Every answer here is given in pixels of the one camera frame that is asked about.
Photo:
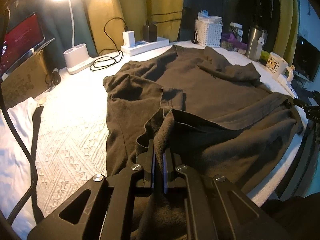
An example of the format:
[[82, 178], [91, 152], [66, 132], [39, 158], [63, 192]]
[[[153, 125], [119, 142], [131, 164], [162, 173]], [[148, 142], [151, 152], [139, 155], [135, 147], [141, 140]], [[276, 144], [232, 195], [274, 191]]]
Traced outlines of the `dark brown t-shirt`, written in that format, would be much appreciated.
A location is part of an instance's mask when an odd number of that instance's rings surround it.
[[212, 48], [173, 45], [105, 77], [107, 174], [137, 161], [154, 143], [155, 194], [135, 202], [132, 239], [184, 239], [184, 203], [163, 189], [163, 153], [208, 177], [221, 174], [244, 193], [279, 163], [303, 131], [290, 96], [271, 92], [252, 63], [231, 64]]

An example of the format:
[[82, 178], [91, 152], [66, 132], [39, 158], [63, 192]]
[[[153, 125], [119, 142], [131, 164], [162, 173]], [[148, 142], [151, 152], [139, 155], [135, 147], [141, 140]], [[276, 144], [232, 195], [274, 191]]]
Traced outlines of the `white cartoon mug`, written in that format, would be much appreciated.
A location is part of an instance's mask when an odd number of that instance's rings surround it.
[[287, 82], [291, 82], [294, 77], [294, 65], [289, 65], [286, 60], [284, 60], [278, 54], [271, 52], [267, 63], [266, 63], [266, 70], [271, 73], [272, 78], [278, 81], [278, 77], [284, 75], [285, 72], [288, 72], [288, 77], [285, 78]]

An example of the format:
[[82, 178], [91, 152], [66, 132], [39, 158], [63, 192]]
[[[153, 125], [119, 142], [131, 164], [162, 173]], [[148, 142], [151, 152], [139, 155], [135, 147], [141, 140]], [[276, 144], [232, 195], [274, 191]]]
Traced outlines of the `stainless steel tumbler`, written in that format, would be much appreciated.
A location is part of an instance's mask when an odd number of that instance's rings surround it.
[[248, 33], [248, 43], [245, 55], [258, 61], [267, 40], [267, 31], [257, 25], [251, 26]]

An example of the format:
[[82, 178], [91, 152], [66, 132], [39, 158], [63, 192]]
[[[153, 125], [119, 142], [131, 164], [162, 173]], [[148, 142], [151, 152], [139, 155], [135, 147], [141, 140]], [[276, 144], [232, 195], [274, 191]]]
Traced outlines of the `white pillow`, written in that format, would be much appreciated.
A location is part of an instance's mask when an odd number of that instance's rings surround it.
[[[28, 150], [33, 138], [33, 113], [37, 102], [33, 98], [8, 109], [8, 114]], [[1, 211], [8, 217], [30, 187], [30, 164], [1, 114]], [[21, 239], [36, 225], [31, 200], [28, 200], [15, 218], [12, 228]]]

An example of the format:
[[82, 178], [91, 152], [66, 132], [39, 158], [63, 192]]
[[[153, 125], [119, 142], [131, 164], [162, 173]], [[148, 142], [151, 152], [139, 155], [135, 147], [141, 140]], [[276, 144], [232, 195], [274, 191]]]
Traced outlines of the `white knitted blanket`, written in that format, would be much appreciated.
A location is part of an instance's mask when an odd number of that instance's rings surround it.
[[[109, 129], [106, 124], [107, 92], [103, 78], [116, 74], [123, 64], [145, 61], [159, 56], [174, 45], [158, 48], [136, 56], [125, 56], [122, 63], [107, 70], [93, 73], [84, 70], [80, 74], [68, 74], [60, 70], [61, 84], [51, 92], [45, 92], [36, 99], [37, 106], [44, 105], [41, 114], [40, 131], [37, 138], [36, 187], [37, 205], [44, 217], [52, 213], [63, 201], [71, 196], [96, 173], [110, 175], [106, 171], [106, 139]], [[254, 63], [245, 56], [223, 48], [214, 48], [232, 64], [244, 66], [253, 63], [261, 75], [260, 81], [272, 92], [289, 95], [285, 89], [267, 74], [260, 63]], [[302, 133], [293, 137], [286, 152], [278, 158], [277, 165], [263, 176], [249, 197], [255, 204], [262, 205], [271, 192], [279, 185], [296, 157], [308, 123], [306, 114], [296, 107], [302, 123]]]

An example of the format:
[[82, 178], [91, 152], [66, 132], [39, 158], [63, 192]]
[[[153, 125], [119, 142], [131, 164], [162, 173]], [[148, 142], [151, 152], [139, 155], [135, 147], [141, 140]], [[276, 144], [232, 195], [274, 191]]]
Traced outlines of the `purple cloth item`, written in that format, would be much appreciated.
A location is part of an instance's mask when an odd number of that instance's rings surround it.
[[226, 41], [228, 43], [231, 43], [235, 48], [244, 49], [244, 50], [247, 49], [247, 44], [238, 41], [237, 38], [231, 33], [222, 34], [221, 41]]

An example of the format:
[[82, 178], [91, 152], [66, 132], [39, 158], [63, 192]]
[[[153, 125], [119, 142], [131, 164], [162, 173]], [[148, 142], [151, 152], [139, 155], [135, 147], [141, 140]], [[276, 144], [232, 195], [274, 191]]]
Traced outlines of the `clear jar white lid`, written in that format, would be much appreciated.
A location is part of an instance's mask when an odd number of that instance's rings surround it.
[[235, 36], [235, 38], [239, 41], [242, 42], [242, 37], [243, 37], [243, 30], [242, 30], [242, 25], [231, 22], [230, 23], [230, 32]]

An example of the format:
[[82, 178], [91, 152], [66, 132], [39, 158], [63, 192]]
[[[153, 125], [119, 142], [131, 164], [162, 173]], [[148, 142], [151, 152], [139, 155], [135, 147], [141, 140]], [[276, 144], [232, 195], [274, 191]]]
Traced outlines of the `white plastic basket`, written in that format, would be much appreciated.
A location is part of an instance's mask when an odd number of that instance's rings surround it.
[[221, 16], [209, 16], [208, 11], [201, 10], [195, 20], [195, 40], [204, 47], [219, 47], [222, 29]]

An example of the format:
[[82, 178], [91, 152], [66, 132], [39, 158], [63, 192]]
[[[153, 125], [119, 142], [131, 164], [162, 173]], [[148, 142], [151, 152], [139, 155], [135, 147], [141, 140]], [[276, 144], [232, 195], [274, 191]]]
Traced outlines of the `small black earphones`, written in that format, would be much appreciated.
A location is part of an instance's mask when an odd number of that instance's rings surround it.
[[57, 86], [58, 84], [60, 84], [61, 76], [59, 74], [59, 70], [57, 68], [54, 68], [51, 73], [48, 73], [46, 75], [45, 82], [49, 87]]

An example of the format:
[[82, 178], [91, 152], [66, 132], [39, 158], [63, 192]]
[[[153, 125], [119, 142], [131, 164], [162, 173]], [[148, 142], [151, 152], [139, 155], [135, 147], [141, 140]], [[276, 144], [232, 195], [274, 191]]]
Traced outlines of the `brown cardboard box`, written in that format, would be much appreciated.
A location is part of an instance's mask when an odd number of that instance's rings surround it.
[[31, 55], [2, 83], [2, 95], [6, 108], [16, 106], [27, 98], [36, 98], [48, 89], [48, 68], [44, 51]]

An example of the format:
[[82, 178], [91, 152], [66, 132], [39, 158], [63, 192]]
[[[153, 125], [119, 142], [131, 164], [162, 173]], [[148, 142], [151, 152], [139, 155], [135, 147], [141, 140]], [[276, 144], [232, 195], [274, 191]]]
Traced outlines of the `white power strip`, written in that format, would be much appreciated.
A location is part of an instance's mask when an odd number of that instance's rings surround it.
[[129, 48], [127, 46], [121, 46], [121, 51], [129, 56], [135, 56], [150, 50], [162, 48], [168, 46], [170, 40], [163, 37], [157, 37], [155, 42], [137, 41], [136, 44]]

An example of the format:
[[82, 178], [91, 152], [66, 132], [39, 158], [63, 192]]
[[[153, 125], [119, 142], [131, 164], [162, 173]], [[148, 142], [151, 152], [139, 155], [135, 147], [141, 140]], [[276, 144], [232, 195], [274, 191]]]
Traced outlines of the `white charger plug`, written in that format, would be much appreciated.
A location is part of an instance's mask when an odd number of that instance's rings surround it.
[[132, 30], [124, 31], [123, 32], [123, 41], [124, 41], [124, 46], [128, 48], [132, 48], [135, 46], [135, 32]]

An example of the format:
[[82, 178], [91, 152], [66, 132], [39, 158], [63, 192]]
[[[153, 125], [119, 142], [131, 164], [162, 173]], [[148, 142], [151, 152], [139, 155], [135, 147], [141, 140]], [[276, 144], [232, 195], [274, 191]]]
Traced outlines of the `black charger adapter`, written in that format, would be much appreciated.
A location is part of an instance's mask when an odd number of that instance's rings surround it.
[[157, 41], [157, 26], [150, 21], [146, 21], [143, 25], [143, 40], [145, 42]]

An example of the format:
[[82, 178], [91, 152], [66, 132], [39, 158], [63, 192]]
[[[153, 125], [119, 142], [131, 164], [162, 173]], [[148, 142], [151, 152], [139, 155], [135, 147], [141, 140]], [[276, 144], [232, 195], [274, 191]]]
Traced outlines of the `tablet with red screen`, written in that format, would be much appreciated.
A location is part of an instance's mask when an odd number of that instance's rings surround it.
[[43, 49], [55, 37], [45, 34], [42, 20], [35, 12], [6, 33], [1, 57], [1, 80], [5, 80], [20, 64]]

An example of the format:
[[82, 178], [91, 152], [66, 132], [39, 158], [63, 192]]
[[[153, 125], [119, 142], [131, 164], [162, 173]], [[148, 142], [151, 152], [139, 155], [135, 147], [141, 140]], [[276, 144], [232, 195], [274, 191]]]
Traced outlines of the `yellow curtain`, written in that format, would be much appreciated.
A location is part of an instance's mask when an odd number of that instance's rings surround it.
[[143, 25], [153, 21], [157, 35], [178, 39], [184, 0], [85, 0], [87, 18], [98, 54], [123, 45], [125, 26], [142, 40]]

